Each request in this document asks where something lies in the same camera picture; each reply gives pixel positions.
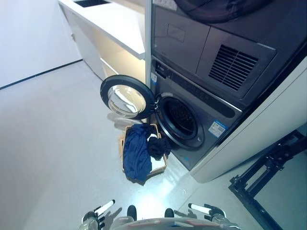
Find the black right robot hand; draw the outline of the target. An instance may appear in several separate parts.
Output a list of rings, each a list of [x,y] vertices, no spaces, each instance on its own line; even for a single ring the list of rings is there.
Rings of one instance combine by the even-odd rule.
[[[198,211],[204,215],[205,220],[212,221],[213,218],[226,218],[225,212],[215,206],[211,206],[209,204],[204,204],[203,206],[199,206],[193,203],[188,203],[188,213],[182,213],[178,210],[174,210],[174,214],[176,214],[179,217],[187,217],[187,218],[192,218],[192,219],[197,219],[197,215],[192,212]]]

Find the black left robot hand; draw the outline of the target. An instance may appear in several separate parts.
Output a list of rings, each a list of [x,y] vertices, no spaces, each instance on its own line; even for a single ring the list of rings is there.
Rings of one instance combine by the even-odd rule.
[[[112,199],[109,202],[87,212],[81,220],[81,224],[78,230],[102,230],[105,227],[105,221],[113,220],[121,211],[122,207],[116,210],[113,214],[108,211],[115,204],[115,200]]]

